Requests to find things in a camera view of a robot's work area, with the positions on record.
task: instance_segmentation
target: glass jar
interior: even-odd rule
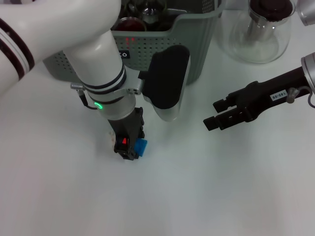
[[[236,22],[231,36],[233,51],[241,59],[268,63],[281,57],[291,37],[293,0],[249,0],[249,9]]]

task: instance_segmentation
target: robotic arm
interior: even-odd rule
[[[141,155],[144,138],[143,93],[166,121],[176,118],[190,66],[189,50],[173,46],[152,57],[149,71],[123,65],[110,31],[119,0],[37,0],[0,6],[0,94],[18,82],[36,63],[61,50],[76,71],[83,90],[116,134],[114,151],[124,159]]]
[[[305,26],[315,24],[315,1],[299,0],[298,13]],[[309,94],[309,105],[315,93],[315,53],[302,58],[302,67],[264,83],[253,82],[244,89],[229,94],[226,100],[213,104],[218,113],[236,108],[204,120],[209,131],[227,129],[242,122],[251,122],[265,110]]]

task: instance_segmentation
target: dark red stripe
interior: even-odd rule
[[[3,19],[0,18],[0,28],[6,32],[10,38],[18,45],[22,53],[24,54],[26,60],[29,63],[30,70],[35,65],[35,61],[33,58],[32,53],[30,52],[29,48],[26,46],[25,42],[20,38],[20,36],[5,22]]]
[[[16,55],[11,51],[11,49],[1,39],[0,39],[0,50],[3,52],[3,54],[6,55],[6,57],[9,59],[9,61],[12,63],[12,65],[16,69],[16,72],[19,75],[19,80],[22,79],[22,77],[24,76],[24,69],[23,69],[22,64],[20,63]]]

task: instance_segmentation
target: black pad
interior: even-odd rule
[[[169,47],[152,57],[148,72],[140,72],[144,79],[142,93],[159,109],[174,107],[181,96],[189,50],[181,45]]]

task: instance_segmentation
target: white table surface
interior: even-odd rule
[[[212,103],[301,66],[315,27],[293,16],[275,62],[227,50],[238,12],[224,12],[180,117],[159,119],[142,97],[145,156],[114,154],[110,126],[39,64],[0,100],[1,236],[314,236],[315,110],[307,98],[251,123],[208,132]]]

